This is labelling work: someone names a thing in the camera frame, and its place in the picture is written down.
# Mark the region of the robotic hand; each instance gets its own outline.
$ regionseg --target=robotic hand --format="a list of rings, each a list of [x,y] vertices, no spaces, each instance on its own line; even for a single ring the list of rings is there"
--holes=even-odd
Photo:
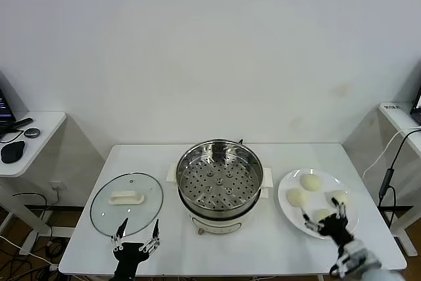
[[[382,264],[373,252],[367,250],[361,241],[354,239],[354,236],[347,231],[348,219],[345,205],[338,203],[335,198],[332,198],[332,202],[336,206],[336,214],[318,223],[313,222],[301,209],[305,226],[322,236],[331,236],[338,246],[338,259],[330,269],[330,276],[342,280],[403,281],[399,274],[380,270]]]
[[[161,244],[159,240],[159,229],[158,220],[155,223],[153,229],[152,238],[146,243],[121,243],[121,239],[124,235],[124,230],[128,218],[124,220],[123,224],[118,227],[115,236],[111,236],[112,244],[114,249],[114,257],[118,260],[117,269],[114,272],[114,277],[111,281],[129,281],[134,280],[136,275],[137,266],[155,252],[158,246]]]

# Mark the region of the white table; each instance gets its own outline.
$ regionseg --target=white table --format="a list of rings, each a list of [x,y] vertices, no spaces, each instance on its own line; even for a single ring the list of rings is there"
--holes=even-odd
[[[412,104],[411,103],[382,103],[379,107],[380,112],[384,114],[386,119],[393,125],[397,130],[404,130],[407,128],[414,128],[421,126],[415,122],[410,116]],[[411,130],[405,130],[401,132],[404,137]],[[421,157],[421,132],[411,134],[406,142],[411,146],[414,152]],[[406,212],[400,218],[394,218],[390,230],[392,234],[399,239],[405,252],[408,256],[414,257],[418,255],[415,247],[409,239],[405,229],[414,223],[416,220],[421,218],[421,197],[418,201],[415,201],[415,206]]]
[[[320,240],[296,229],[286,219],[274,191],[280,179],[296,168],[318,168],[336,175],[350,190],[361,193],[360,223],[356,235],[385,268],[407,265],[364,184],[340,144],[250,145],[263,166],[272,169],[274,189],[261,199],[240,230],[224,236],[197,234],[177,195],[175,184],[165,182],[168,168],[190,145],[116,145],[98,177],[59,265],[65,274],[110,276],[116,268],[111,239],[98,233],[89,211],[95,194],[108,181],[128,172],[154,176],[164,192],[158,215],[161,245],[137,268],[141,276],[262,276],[326,274],[337,259],[330,240]],[[153,224],[125,241],[144,242]]]
[[[16,113],[16,119],[33,118],[34,122],[23,126],[21,129],[26,130],[31,127],[39,128],[41,134],[34,139],[25,138],[22,134],[16,141],[24,140],[25,148],[22,157],[15,163],[5,164],[0,162],[0,178],[15,178],[25,173],[28,167],[32,164],[34,159],[38,156],[47,142],[51,139],[59,126],[64,122],[66,114],[64,112],[29,112]],[[3,137],[3,141],[13,139],[13,134],[8,134]],[[0,150],[6,144],[0,144]],[[38,218],[28,210],[20,201],[19,197],[14,197],[10,193],[6,183],[0,185],[0,205],[9,212],[9,215],[0,225],[0,232],[6,227],[7,223],[13,216],[19,217],[26,224],[31,226],[34,231],[30,233],[26,239],[23,248],[30,250],[36,240],[37,236],[49,236],[50,227],[45,224],[51,215],[51,211],[47,211],[44,217]],[[70,237],[71,231],[68,228],[53,228],[54,236]]]

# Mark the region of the robot finger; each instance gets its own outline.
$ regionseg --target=robot finger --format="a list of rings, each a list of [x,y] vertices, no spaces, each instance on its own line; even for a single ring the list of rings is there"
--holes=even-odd
[[[336,204],[336,218],[339,220],[340,218],[347,218],[347,210],[345,204],[338,203]]]
[[[321,224],[321,223],[313,222],[310,219],[310,217],[306,214],[306,212],[304,212],[303,209],[301,209],[301,212],[303,213],[303,218],[305,220],[305,223],[304,223],[305,227],[307,227],[307,228],[309,228],[309,229],[311,229],[312,231],[315,231],[315,232],[319,232],[324,227],[324,225]]]

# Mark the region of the floor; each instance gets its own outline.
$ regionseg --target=floor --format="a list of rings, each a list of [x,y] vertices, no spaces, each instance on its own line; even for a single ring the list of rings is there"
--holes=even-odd
[[[35,214],[39,215],[40,211],[34,211]],[[78,222],[79,216],[81,212],[78,211],[55,211],[50,220],[49,224],[51,226],[71,226],[75,227],[76,223]],[[7,216],[7,212],[0,209],[0,222]],[[25,237],[29,234],[30,228],[28,225],[23,223],[18,218],[14,218],[6,229],[3,231],[2,236],[8,238],[10,241],[21,245]],[[415,222],[412,226],[410,226],[407,230],[412,242],[414,243],[415,247],[417,248],[418,252],[421,254],[421,220]],[[48,242],[48,238],[38,238],[37,244],[35,245],[34,249],[40,249],[45,246]],[[14,262],[13,267],[10,266],[9,261],[11,260],[11,256],[8,254],[15,254],[16,249],[9,245],[7,242],[0,240],[0,280],[1,281],[31,281],[35,280],[35,274],[27,274],[22,277],[18,277],[25,272],[28,272],[30,269],[30,264],[32,267],[39,267],[44,264],[44,262],[40,259],[33,258],[29,256],[27,259],[30,262],[23,263],[21,267],[20,261]],[[45,252],[43,249],[36,252],[36,255],[40,257],[47,258],[45,256]],[[60,261],[60,257],[54,259],[54,263],[58,263]],[[25,256],[20,256],[18,259],[24,260],[26,259]],[[415,281],[419,280],[419,276],[421,275],[421,257],[407,257],[408,267],[406,270],[402,271],[401,274],[404,276],[406,281]],[[16,270],[10,277],[11,269]],[[50,280],[55,280],[56,276],[50,277]],[[138,281],[149,281],[150,278],[137,278]],[[245,278],[186,278],[188,281],[221,281],[230,279],[230,281],[248,281],[251,277]],[[177,278],[153,278],[154,281],[178,281]],[[271,278],[273,281],[317,281],[316,276],[294,276],[294,277],[275,277]],[[79,281],[74,277],[71,278],[70,281]],[[330,278],[325,276],[325,281],[330,281]]]

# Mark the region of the computer mouse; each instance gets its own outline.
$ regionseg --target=computer mouse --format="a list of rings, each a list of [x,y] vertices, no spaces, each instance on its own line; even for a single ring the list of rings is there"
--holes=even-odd
[[[1,151],[1,161],[11,164],[18,161],[24,153],[25,141],[14,141],[4,146]]]
[[[29,128],[24,132],[27,138],[37,138],[40,134],[41,131],[38,128]]]

